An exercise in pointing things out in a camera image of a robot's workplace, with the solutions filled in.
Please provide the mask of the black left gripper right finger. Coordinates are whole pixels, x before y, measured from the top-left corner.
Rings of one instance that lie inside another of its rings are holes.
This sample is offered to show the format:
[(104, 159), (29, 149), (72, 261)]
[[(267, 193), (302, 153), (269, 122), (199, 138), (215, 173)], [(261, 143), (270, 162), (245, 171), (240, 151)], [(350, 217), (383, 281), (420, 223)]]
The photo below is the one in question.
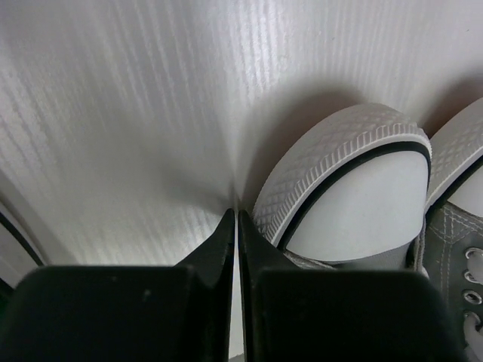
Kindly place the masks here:
[(463, 361), (438, 292), (409, 271), (302, 269), (238, 214), (248, 361)]

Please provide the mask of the grey sneaker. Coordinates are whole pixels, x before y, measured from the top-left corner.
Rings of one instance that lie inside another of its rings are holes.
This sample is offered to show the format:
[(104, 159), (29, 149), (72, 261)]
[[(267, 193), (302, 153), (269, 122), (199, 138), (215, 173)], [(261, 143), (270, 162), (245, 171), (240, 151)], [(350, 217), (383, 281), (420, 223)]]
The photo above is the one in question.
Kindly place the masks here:
[(410, 247), (421, 273), (401, 316), (394, 353), (415, 361), (482, 359), (482, 101), (409, 149), (430, 167), (420, 233)]
[(420, 271), (431, 156), (427, 135), (399, 111), (341, 109), (281, 157), (252, 219), (303, 268)]

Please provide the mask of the green sneaker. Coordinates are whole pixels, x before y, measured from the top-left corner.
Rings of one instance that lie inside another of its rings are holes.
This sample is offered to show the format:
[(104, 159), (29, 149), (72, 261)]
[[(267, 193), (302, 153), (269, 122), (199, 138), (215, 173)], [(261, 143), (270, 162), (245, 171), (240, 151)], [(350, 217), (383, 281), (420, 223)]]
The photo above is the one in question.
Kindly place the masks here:
[(8, 299), (22, 279), (45, 260), (15, 216), (1, 204), (1, 296)]

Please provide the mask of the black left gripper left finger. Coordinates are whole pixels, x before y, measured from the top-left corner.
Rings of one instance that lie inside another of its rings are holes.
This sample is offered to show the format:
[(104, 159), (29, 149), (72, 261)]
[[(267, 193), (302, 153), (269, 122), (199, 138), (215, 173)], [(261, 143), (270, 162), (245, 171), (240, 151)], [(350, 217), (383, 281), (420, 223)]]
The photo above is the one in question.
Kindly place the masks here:
[(50, 266), (1, 323), (3, 361), (226, 361), (235, 214), (173, 266)]

